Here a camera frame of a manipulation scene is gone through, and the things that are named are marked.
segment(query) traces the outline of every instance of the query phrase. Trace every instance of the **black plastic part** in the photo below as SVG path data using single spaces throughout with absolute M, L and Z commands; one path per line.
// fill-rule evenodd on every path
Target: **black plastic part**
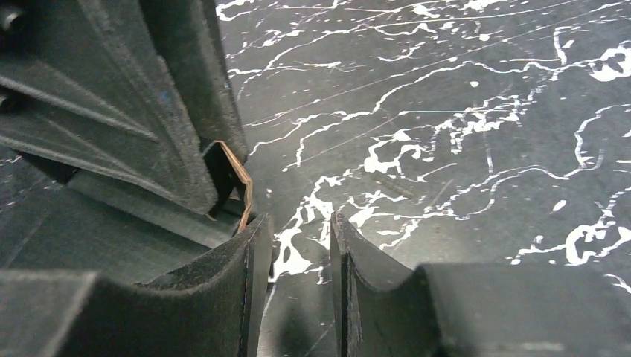
M 585 268 L 426 264 L 412 271 L 331 220 L 339 355 L 631 356 L 631 319 Z
M 255 356 L 272 232 L 233 240 L 141 286 L 91 272 L 0 271 L 8 356 Z
M 26 152 L 17 152 L 23 159 L 29 164 L 36 167 L 39 171 L 42 171 L 51 179 L 59 182 L 60 184 L 67 184 L 72 176 L 74 176 L 79 169 L 74 166 L 62 164 L 57 161 L 48 160 L 39 156 L 31 155 Z
M 222 140 L 242 162 L 247 156 L 214 0 L 140 0 L 158 54 L 166 61 L 202 139 Z
M 0 144 L 206 214 L 217 192 L 198 134 L 228 142 L 242 160 L 246 146 L 220 42 L 203 26 L 216 26 L 213 2 L 182 2 L 203 14 L 179 3 L 174 12 L 176 2 L 153 4 L 145 15 L 138 1 L 3 1 L 0 21 L 17 16 L 12 26 L 22 29 L 0 35 L 11 42 L 2 49 L 0 89 L 21 97 L 0 113 Z M 161 32 L 172 20 L 181 30 Z

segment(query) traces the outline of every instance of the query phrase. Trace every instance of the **white paint splatter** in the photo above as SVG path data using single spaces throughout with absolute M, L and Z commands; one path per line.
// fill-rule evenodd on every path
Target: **white paint splatter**
M 467 2 L 464 5 L 463 10 L 472 9 L 476 11 L 482 11 L 484 10 L 485 7 L 491 4 L 495 4 L 497 2 L 501 2 L 501 1 L 507 1 L 507 0 L 469 0 L 469 2 Z
M 554 205 L 554 207 L 552 208 L 552 212 L 557 212 L 561 208 L 565 207 L 566 203 L 568 203 L 568 202 L 565 199 L 562 199 L 562 200 L 558 201 L 557 204 Z
M 598 70 L 594 62 L 589 63 L 589 67 L 592 69 L 591 76 L 601 82 L 611 82 L 616 78 L 624 78 L 631 76 L 631 48 L 627 48 L 631 45 L 631 41 L 622 42 L 617 48 L 608 48 L 605 53 L 600 56 L 600 61 L 603 61 L 602 69 Z M 623 57 L 623 60 L 617 60 L 616 56 Z M 608 61 L 616 61 L 622 72 L 617 69 L 611 68 L 607 63 Z
M 455 24 L 454 21 L 445 22 L 442 26 L 439 27 L 439 29 L 441 29 L 441 30 L 449 30 L 450 28 L 453 28 L 453 24 Z
M 227 4 L 218 4 L 217 7 L 215 7 L 215 12 L 217 14 L 217 17 L 219 17 L 219 20 L 221 20 L 221 21 L 232 21 L 234 18 L 238 17 L 239 15 L 243 15 L 244 13 L 238 13 L 237 15 L 230 17 L 230 16 L 226 16 L 223 13 L 223 11 L 228 9 L 228 8 L 230 8 L 230 7 L 243 6 L 243 5 L 247 4 L 247 3 L 254 4 L 254 0 L 233 0 L 233 1 L 230 1 L 229 3 L 227 3 Z
M 628 293 L 631 294 L 631 286 L 629 286 L 629 284 L 625 283 L 624 280 L 622 280 L 622 278 L 620 278 L 617 275 L 613 275 L 613 274 L 605 274 L 606 277 L 613 277 L 614 279 L 616 279 L 618 282 L 617 283 L 613 283 L 613 286 L 617 286 L 618 288 L 622 288 L 627 290 Z
M 423 6 L 423 4 L 414 4 L 414 5 L 412 5 L 412 11 L 414 11 L 414 13 L 416 13 L 417 15 L 427 16 L 430 19 L 437 19 L 437 18 L 441 17 L 438 14 L 432 13 L 432 10 L 428 9 L 425 6 Z
M 572 45 L 574 44 L 574 40 L 571 39 L 569 41 L 567 41 L 563 46 L 561 46 L 562 49 L 567 50 L 568 48 L 570 48 Z

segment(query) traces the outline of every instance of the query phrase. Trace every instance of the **paint-splattered surface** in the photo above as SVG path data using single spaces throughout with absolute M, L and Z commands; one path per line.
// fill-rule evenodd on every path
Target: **paint-splattered surface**
M 331 356 L 328 219 L 407 266 L 588 264 L 631 292 L 631 2 L 224 0 L 262 356 Z

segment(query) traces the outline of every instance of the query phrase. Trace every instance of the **dark tabletop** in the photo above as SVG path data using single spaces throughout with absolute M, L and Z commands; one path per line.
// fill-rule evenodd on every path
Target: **dark tabletop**
M 275 287 L 259 356 L 333 356 L 329 218 L 412 268 L 589 265 L 631 306 L 631 2 L 220 1 Z M 54 189 L 0 152 L 1 216 Z

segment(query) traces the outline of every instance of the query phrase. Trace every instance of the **white speck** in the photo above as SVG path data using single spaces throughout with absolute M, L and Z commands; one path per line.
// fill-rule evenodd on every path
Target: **white speck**
M 496 2 L 501 2 L 506 0 L 469 0 L 467 4 L 464 5 L 464 9 L 473 9 L 476 11 L 482 11 L 485 7 L 495 4 Z
M 440 26 L 439 28 L 441 30 L 449 30 L 450 28 L 453 28 L 453 24 L 454 24 L 453 21 L 448 21 L 448 22 L 445 22 L 445 24 Z
M 430 9 L 424 7 L 422 4 L 414 4 L 414 6 L 412 7 L 412 11 L 414 11 L 414 13 L 416 13 L 417 15 L 424 15 L 432 19 L 441 17 L 438 14 L 430 13 Z
M 566 203 L 568 202 L 565 199 L 558 201 L 557 204 L 554 205 L 554 208 L 552 208 L 552 212 L 557 212 L 561 208 L 565 207 Z
M 574 44 L 574 40 L 573 40 L 573 39 L 571 39 L 571 40 L 567 41 L 567 42 L 563 45 L 562 49 L 567 50 L 567 49 L 568 49 L 568 48 L 570 48 L 573 44 Z

